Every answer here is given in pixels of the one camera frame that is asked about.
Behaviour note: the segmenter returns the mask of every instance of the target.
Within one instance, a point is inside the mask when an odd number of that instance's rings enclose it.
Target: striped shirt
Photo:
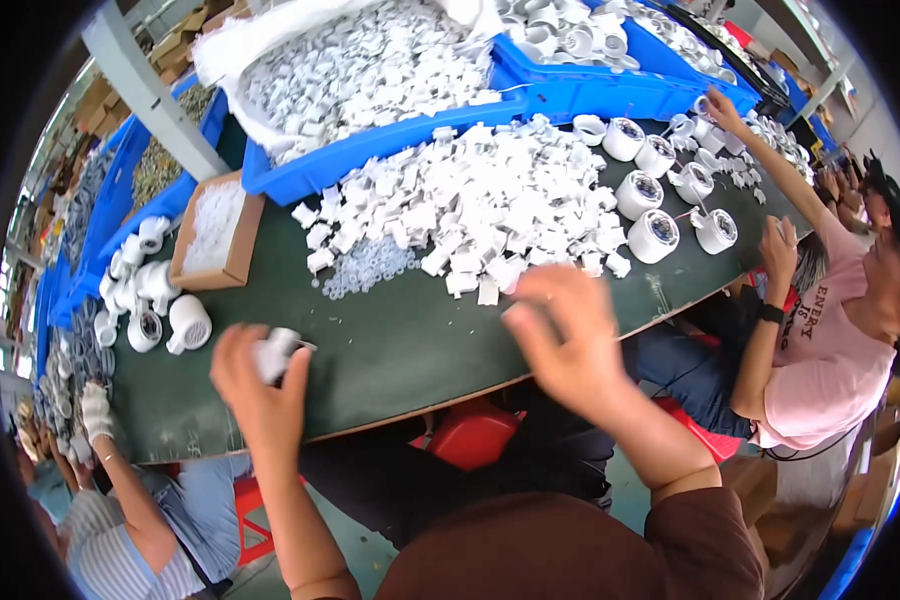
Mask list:
[[[70,530],[67,567],[87,600],[182,600],[204,588],[179,544],[155,574],[125,523],[116,498],[84,489],[57,527]]]

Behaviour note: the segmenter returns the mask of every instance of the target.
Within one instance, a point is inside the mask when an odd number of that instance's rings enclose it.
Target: blue jeans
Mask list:
[[[755,322],[747,303],[752,300],[739,304],[718,293],[684,313],[702,331],[720,338],[720,347],[690,337],[667,322],[627,338],[623,342],[627,373],[634,380],[666,388],[703,429],[750,438],[754,435],[750,420],[731,408],[740,360]]]
[[[234,454],[182,461],[175,481],[153,470],[139,473],[173,532],[213,583],[226,579],[240,559],[233,482],[251,470],[250,454]]]

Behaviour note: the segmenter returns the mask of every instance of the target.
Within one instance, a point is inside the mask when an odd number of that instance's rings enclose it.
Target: white cotton glove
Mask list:
[[[87,441],[93,446],[97,436],[113,439],[113,418],[110,416],[110,402],[107,390],[93,381],[83,386],[83,428],[87,430]]]

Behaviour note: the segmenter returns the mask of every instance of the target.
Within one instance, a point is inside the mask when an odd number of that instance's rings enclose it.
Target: black cable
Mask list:
[[[778,462],[780,462],[780,463],[795,463],[795,462],[798,462],[798,461],[805,461],[805,460],[807,460],[808,458],[813,458],[813,457],[815,457],[815,456],[820,456],[820,455],[823,454],[824,452],[827,452],[828,450],[830,450],[830,449],[832,449],[833,447],[837,446],[838,444],[840,444],[840,441],[841,441],[843,438],[846,438],[847,435],[848,435],[849,433],[851,433],[852,431],[853,431],[853,429],[847,429],[846,431],[843,432],[843,435],[841,435],[839,438],[834,439],[833,443],[831,443],[830,445],[828,445],[826,448],[824,448],[823,450],[820,450],[820,451],[818,451],[818,452],[814,452],[813,454],[808,454],[807,456],[799,456],[799,457],[797,457],[797,455],[800,454],[800,450],[796,450],[796,451],[793,452],[790,456],[778,456],[777,452],[775,452],[772,448],[767,448],[767,456],[768,456],[769,458],[773,459],[774,461],[778,461]]]

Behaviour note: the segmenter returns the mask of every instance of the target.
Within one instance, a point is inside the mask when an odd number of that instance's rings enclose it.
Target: white cloth sack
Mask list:
[[[226,94],[230,113],[246,135],[268,154],[294,145],[294,137],[270,125],[267,115],[241,90],[240,76],[254,61],[277,46],[311,29],[383,0],[289,0],[250,19],[227,19],[223,25],[193,44],[196,76],[206,87],[218,86]],[[447,17],[470,30],[468,40],[488,40],[503,31],[493,0],[431,0]]]
[[[776,501],[793,506],[813,506],[818,509],[828,509],[837,504],[843,497],[844,482],[846,479],[847,465],[851,460],[853,442],[857,439],[860,426],[846,434],[836,443],[834,440],[843,434],[837,434],[825,439],[816,447],[809,450],[801,450],[793,455],[794,458],[812,456],[831,444],[833,447],[824,450],[820,454],[802,461],[785,462],[776,464]],[[793,452],[786,446],[778,446],[783,456],[790,456]]]

